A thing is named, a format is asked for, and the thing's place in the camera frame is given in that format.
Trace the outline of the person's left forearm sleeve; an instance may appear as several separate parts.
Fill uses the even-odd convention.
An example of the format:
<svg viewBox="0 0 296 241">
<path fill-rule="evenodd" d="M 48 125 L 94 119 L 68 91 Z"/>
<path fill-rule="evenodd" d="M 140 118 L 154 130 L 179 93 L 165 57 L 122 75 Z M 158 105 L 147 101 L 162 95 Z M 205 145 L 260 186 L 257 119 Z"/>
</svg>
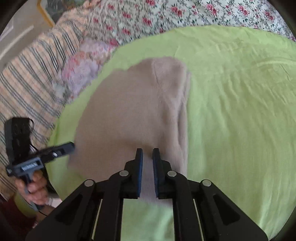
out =
<svg viewBox="0 0 296 241">
<path fill-rule="evenodd" d="M 8 201 L 1 203 L 1 228 L 12 233 L 27 233 L 41 219 L 55 209 L 49 202 L 36 211 L 19 194 L 15 194 Z"/>
</svg>

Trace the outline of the person's left hand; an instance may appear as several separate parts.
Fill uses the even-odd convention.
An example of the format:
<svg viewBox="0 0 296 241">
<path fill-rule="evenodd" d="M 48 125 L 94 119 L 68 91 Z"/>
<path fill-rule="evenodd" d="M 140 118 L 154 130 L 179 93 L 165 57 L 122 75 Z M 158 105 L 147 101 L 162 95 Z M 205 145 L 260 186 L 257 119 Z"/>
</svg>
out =
<svg viewBox="0 0 296 241">
<path fill-rule="evenodd" d="M 20 195 L 29 203 L 45 205 L 48 201 L 48 191 L 46 189 L 47 180 L 41 170 L 35 171 L 33 181 L 25 184 L 23 180 L 16 179 L 15 185 Z"/>
</svg>

